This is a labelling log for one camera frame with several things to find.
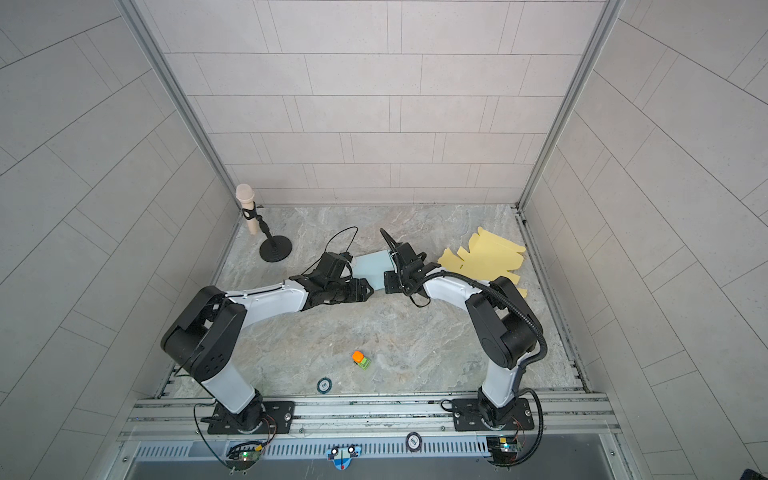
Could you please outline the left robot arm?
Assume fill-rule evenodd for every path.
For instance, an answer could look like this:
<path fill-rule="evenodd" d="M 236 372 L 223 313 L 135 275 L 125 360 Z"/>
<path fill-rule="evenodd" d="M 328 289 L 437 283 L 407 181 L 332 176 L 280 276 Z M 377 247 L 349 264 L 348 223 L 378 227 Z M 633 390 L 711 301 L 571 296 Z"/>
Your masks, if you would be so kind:
<path fill-rule="evenodd" d="M 326 252 L 308 274 L 252 290 L 198 291 L 163 335 L 161 349 L 216 400 L 224 421 L 251 433 L 266 417 L 262 396 L 231 357 L 241 331 L 257 322 L 321 305 L 362 303 L 373 294 L 368 280 L 356 278 L 348 253 Z"/>

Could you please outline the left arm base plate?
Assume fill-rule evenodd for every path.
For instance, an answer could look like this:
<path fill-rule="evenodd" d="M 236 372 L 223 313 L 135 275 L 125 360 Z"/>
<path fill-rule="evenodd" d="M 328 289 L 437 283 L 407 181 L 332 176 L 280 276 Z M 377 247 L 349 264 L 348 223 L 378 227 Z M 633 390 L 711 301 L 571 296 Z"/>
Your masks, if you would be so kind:
<path fill-rule="evenodd" d="M 201 421 L 212 435 L 287 434 L 295 407 L 292 401 L 256 402 L 233 414 L 217 403 L 213 413 Z"/>

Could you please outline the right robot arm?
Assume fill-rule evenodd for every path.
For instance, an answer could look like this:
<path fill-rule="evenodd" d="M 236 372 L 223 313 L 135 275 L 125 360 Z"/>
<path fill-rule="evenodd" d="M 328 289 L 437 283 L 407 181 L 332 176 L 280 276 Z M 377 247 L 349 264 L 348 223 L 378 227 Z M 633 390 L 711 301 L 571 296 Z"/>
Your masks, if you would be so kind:
<path fill-rule="evenodd" d="M 478 410 L 491 428 L 512 421 L 527 367 L 543 360 L 548 345 L 543 327 L 514 283 L 506 277 L 490 282 L 473 280 L 427 262 L 407 242 L 384 236 L 394 270 L 397 292 L 419 295 L 453 305 L 469 315 L 479 343 L 489 359 L 478 391 Z"/>

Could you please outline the yellow paper box stack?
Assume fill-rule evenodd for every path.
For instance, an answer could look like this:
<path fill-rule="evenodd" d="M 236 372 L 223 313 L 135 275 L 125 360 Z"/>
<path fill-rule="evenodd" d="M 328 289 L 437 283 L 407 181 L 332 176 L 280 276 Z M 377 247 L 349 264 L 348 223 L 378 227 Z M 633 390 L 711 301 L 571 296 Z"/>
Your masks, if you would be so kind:
<path fill-rule="evenodd" d="M 482 227 L 472 234 L 468 246 L 469 249 L 459 247 L 456 253 L 446 248 L 438 263 L 448 271 L 474 280 L 492 281 L 503 276 L 518 285 L 520 276 L 515 271 L 523 264 L 524 246 Z"/>

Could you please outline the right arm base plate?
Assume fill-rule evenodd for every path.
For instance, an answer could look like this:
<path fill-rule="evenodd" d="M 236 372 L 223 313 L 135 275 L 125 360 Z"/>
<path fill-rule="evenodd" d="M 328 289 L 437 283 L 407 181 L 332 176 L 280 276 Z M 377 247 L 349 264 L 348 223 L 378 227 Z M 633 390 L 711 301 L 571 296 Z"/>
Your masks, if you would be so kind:
<path fill-rule="evenodd" d="M 524 398 L 512 400 L 501 408 L 486 400 L 454 398 L 443 401 L 441 407 L 452 415 L 458 432 L 535 429 L 533 410 Z"/>

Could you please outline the light blue paper box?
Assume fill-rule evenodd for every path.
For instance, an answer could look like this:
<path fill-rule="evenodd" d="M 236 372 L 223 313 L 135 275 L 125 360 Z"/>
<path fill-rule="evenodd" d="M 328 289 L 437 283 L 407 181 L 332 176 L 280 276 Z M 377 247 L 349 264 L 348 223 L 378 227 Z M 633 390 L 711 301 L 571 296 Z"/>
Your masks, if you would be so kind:
<path fill-rule="evenodd" d="M 371 285 L 382 283 L 384 273 L 394 271 L 395 266 L 388 250 L 356 256 L 352 260 L 353 276 L 365 278 Z"/>

